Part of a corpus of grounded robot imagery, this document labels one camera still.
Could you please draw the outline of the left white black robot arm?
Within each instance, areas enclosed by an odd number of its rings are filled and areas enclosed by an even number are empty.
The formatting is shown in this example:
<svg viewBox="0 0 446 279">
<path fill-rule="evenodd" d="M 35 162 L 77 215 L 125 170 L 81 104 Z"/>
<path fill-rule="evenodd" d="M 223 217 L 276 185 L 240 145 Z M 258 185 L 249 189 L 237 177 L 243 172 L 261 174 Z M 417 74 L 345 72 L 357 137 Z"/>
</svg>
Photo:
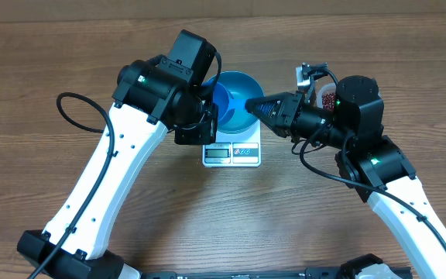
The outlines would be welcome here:
<svg viewBox="0 0 446 279">
<path fill-rule="evenodd" d="M 218 107 L 204 78 L 221 56 L 182 30 L 168 54 L 136 60 L 118 74 L 113 104 L 102 110 L 100 142 L 63 206 L 41 230 L 25 231 L 18 252 L 33 274 L 52 278 L 138 278 L 108 250 L 119 211 L 142 166 L 166 135 L 179 145 L 216 139 Z"/>
</svg>

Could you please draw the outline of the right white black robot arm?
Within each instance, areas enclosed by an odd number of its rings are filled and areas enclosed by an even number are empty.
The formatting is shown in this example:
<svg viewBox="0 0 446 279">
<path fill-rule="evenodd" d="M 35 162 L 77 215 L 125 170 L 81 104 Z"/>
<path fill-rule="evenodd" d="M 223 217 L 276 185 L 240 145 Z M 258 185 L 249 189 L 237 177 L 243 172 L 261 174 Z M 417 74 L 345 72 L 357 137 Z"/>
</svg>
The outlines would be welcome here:
<svg viewBox="0 0 446 279">
<path fill-rule="evenodd" d="M 394 235 L 422 278 L 446 278 L 446 228 L 417 171 L 383 132 L 384 103 L 375 80 L 334 81 L 331 109 L 311 103 L 313 92 L 279 93 L 245 103 L 279 137 L 300 147 L 313 173 L 357 191 Z"/>
</svg>

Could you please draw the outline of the blue plastic measuring scoop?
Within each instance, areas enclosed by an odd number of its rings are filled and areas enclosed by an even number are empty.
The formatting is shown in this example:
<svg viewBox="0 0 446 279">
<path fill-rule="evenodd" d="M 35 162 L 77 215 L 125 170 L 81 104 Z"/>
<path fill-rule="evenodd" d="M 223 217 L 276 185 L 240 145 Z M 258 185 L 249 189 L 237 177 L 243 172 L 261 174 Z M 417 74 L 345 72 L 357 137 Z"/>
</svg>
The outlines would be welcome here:
<svg viewBox="0 0 446 279">
<path fill-rule="evenodd" d="M 218 106 L 218 121 L 227 123 L 237 110 L 245 109 L 245 99 L 234 99 L 230 91 L 221 83 L 217 82 L 213 90 L 213 103 Z"/>
</svg>

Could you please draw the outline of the red beans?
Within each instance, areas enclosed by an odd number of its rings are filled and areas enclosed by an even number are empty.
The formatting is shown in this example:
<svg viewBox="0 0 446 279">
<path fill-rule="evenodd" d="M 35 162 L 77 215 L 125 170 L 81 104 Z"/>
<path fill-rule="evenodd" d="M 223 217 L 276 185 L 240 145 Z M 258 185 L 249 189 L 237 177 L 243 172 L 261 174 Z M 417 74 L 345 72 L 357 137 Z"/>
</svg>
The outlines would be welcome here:
<svg viewBox="0 0 446 279">
<path fill-rule="evenodd" d="M 334 91 L 326 91 L 321 96 L 322 100 L 322 108 L 327 109 L 328 111 L 333 112 L 335 109 L 335 92 Z"/>
</svg>

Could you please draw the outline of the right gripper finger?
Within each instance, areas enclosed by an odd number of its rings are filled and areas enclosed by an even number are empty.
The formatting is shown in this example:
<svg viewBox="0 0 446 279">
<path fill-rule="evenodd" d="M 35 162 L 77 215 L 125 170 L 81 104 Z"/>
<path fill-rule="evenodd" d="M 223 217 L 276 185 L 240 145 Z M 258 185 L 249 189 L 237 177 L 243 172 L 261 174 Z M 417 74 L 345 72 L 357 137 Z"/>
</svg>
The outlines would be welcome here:
<svg viewBox="0 0 446 279">
<path fill-rule="evenodd" d="M 247 112 L 271 112 L 273 109 L 280 110 L 299 101 L 300 94 L 281 92 L 266 97 L 250 98 L 245 102 L 245 110 Z"/>
<path fill-rule="evenodd" d="M 254 115 L 275 135 L 282 138 L 288 137 L 284 123 L 285 118 L 275 111 L 271 105 L 247 105 L 247 112 Z"/>
</svg>

